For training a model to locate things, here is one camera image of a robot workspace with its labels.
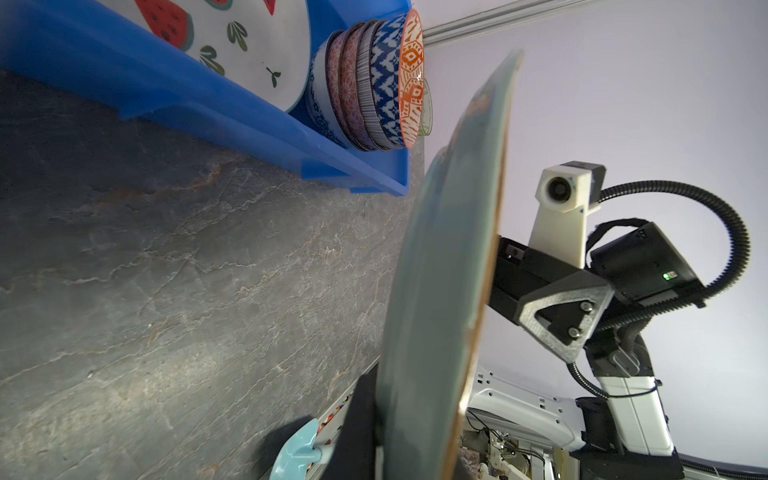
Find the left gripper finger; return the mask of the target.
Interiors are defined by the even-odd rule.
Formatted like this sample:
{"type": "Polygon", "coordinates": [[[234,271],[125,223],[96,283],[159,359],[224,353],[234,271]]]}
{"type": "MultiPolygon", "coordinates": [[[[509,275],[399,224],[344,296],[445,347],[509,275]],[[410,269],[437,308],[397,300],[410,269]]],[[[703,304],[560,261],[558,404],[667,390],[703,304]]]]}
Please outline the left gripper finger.
{"type": "Polygon", "coordinates": [[[380,363],[355,384],[350,410],[334,453],[321,479],[383,478],[383,407],[380,402],[380,363]]]}

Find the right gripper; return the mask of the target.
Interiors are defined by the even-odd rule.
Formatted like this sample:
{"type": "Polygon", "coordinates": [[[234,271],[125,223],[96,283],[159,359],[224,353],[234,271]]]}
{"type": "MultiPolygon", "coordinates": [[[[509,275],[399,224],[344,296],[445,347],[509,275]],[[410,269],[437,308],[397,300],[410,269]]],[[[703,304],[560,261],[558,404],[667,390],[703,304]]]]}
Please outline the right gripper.
{"type": "Polygon", "coordinates": [[[597,235],[631,227],[599,248],[582,266],[589,245],[586,223],[534,223],[527,246],[501,240],[489,306],[519,324],[565,364],[574,363],[598,324],[632,308],[643,320],[653,305],[705,306],[704,285],[664,233],[645,220],[600,224],[597,235]]]}

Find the green pineapple plate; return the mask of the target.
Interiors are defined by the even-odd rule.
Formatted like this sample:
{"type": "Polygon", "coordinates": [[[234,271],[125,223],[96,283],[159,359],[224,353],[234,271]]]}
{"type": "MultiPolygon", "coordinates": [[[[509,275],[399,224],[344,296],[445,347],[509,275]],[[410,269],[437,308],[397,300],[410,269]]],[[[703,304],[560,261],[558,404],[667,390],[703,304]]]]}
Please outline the green pineapple plate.
{"type": "Polygon", "coordinates": [[[414,204],[376,386],[387,479],[454,475],[495,268],[510,111],[523,58],[512,51],[474,94],[414,204]]]}

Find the orange blue patterned bowl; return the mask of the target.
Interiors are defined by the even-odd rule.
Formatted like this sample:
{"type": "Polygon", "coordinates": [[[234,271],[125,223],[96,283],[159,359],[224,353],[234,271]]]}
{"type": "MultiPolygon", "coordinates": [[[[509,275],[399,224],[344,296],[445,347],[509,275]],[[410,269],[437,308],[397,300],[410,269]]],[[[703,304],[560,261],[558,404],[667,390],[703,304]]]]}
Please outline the orange blue patterned bowl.
{"type": "Polygon", "coordinates": [[[420,14],[384,21],[373,37],[369,71],[373,105],[389,147],[411,149],[424,105],[425,49],[420,14]]]}

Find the blue floral bowl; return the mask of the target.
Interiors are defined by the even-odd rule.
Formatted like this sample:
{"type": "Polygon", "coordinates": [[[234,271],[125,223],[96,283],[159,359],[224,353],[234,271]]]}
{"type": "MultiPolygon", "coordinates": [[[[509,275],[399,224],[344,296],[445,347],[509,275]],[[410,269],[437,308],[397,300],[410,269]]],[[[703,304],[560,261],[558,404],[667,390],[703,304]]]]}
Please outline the blue floral bowl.
{"type": "Polygon", "coordinates": [[[331,38],[327,38],[314,54],[309,70],[308,84],[305,92],[305,105],[309,118],[314,123],[318,133],[341,146],[350,149],[352,143],[337,121],[330,98],[326,62],[328,44],[331,38]]]}

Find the watermelon pattern plate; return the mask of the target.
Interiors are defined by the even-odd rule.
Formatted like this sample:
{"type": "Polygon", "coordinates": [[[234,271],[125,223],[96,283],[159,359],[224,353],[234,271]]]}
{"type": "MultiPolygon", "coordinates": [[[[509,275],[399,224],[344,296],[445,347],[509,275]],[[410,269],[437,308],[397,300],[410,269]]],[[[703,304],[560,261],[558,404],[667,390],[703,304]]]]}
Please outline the watermelon pattern plate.
{"type": "Polygon", "coordinates": [[[303,0],[105,0],[209,70],[288,112],[304,92],[311,29],[303,0]]]}

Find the green glass cup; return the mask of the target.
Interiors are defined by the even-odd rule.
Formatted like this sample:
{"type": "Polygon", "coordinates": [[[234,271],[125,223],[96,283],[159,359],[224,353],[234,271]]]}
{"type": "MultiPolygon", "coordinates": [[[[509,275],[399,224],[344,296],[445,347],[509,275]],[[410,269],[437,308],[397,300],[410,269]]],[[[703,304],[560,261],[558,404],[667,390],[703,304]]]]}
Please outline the green glass cup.
{"type": "Polygon", "coordinates": [[[433,128],[433,103],[431,90],[427,80],[423,81],[423,105],[418,135],[420,137],[429,136],[433,128]]]}

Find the red striped bowl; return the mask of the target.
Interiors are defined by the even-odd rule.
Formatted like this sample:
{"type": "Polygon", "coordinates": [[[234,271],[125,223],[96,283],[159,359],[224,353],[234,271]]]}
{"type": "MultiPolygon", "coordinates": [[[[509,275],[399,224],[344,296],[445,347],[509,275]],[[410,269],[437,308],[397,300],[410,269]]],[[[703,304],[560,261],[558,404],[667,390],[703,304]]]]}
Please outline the red striped bowl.
{"type": "Polygon", "coordinates": [[[359,111],[363,117],[366,133],[372,146],[378,150],[384,150],[384,145],[380,140],[382,133],[381,126],[377,117],[375,102],[373,98],[370,58],[371,48],[374,36],[380,27],[382,21],[374,19],[368,21],[362,28],[362,34],[358,42],[358,52],[356,58],[356,82],[359,111]]]}

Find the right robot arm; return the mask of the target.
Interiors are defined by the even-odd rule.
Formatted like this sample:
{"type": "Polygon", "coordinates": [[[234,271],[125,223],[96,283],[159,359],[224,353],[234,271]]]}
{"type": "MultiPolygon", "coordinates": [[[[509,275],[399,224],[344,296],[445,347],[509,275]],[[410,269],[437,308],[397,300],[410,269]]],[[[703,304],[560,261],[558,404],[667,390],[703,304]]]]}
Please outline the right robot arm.
{"type": "Polygon", "coordinates": [[[672,441],[642,331],[655,317],[706,302],[735,284],[751,253],[745,223],[724,200],[685,183],[650,180],[604,188],[599,171],[546,170],[537,188],[539,210],[527,244],[500,241],[490,307],[523,328],[563,361],[585,396],[547,396],[482,367],[466,420],[485,433],[487,464],[507,476],[507,454],[551,476],[546,449],[578,461],[594,479],[681,479],[693,468],[672,441]],[[646,193],[693,200],[722,222],[730,242],[723,271],[703,284],[652,222],[620,221],[594,229],[588,217],[610,199],[646,193]]]}

